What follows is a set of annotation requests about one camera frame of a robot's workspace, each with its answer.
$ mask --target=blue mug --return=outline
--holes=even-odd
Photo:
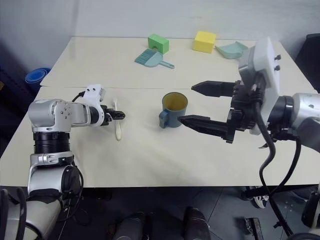
[[[188,99],[179,92],[167,93],[162,98],[162,112],[159,114],[159,125],[161,128],[176,128],[181,125],[178,117],[184,116],[188,105]]]

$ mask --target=green cube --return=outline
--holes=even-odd
[[[150,49],[157,49],[158,52],[165,54],[169,51],[169,40],[157,34],[148,37],[148,46]]]

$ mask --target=white toothbrush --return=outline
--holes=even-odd
[[[113,99],[113,108],[115,111],[118,110],[118,107],[117,107],[117,99],[114,98]],[[121,128],[120,128],[120,122],[119,120],[114,120],[115,121],[115,138],[120,141],[121,140]]]

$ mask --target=floor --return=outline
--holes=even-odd
[[[180,240],[182,219],[186,207],[200,209],[210,225],[211,240],[254,240],[247,233],[244,218],[259,218],[265,240],[285,240],[277,219],[268,204],[256,208],[252,201],[241,199],[245,187],[142,187],[115,188],[110,200],[85,197],[81,208],[92,217],[89,226],[80,226],[71,219],[64,227],[60,240],[108,239],[110,225],[126,216],[143,211],[152,218],[153,240]],[[282,214],[295,233],[307,232],[301,222],[304,201],[289,192],[278,193],[275,199]],[[79,219],[87,219],[80,210]],[[49,240],[57,240],[63,223],[57,223]]]

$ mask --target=tabletop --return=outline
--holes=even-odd
[[[100,83],[106,88],[190,89],[211,80],[235,82],[240,80],[238,59],[226,59],[216,49],[212,53],[192,50],[192,39],[169,39],[169,52],[163,59],[175,65],[145,67],[134,62],[147,47],[146,38],[72,37],[41,85],[49,87],[86,87]],[[217,39],[224,46],[235,40]],[[255,41],[242,41],[247,47]],[[279,61],[280,89],[283,95],[314,92],[311,85],[280,42],[274,41]]]
[[[99,83],[94,80],[91,79],[92,84]],[[36,98],[70,101],[82,90],[81,87],[42,87]],[[116,140],[114,122],[108,126],[71,129],[70,147],[83,173],[85,187],[261,185],[258,171],[269,153],[267,148],[259,149],[264,144],[262,136],[251,135],[249,131],[236,132],[233,144],[229,144],[183,125],[162,129],[158,119],[161,99],[172,91],[170,88],[106,88],[102,103],[111,107],[116,97],[118,109],[126,114],[120,123],[122,140]],[[188,89],[179,92],[188,98],[187,115],[226,121],[230,98],[210,98]],[[33,144],[31,123],[25,116],[0,159],[0,185],[27,185]],[[275,145],[275,159],[264,174],[268,185],[280,183],[295,151],[293,141],[278,141]],[[319,167],[319,154],[302,147],[296,170],[287,184],[316,184]]]

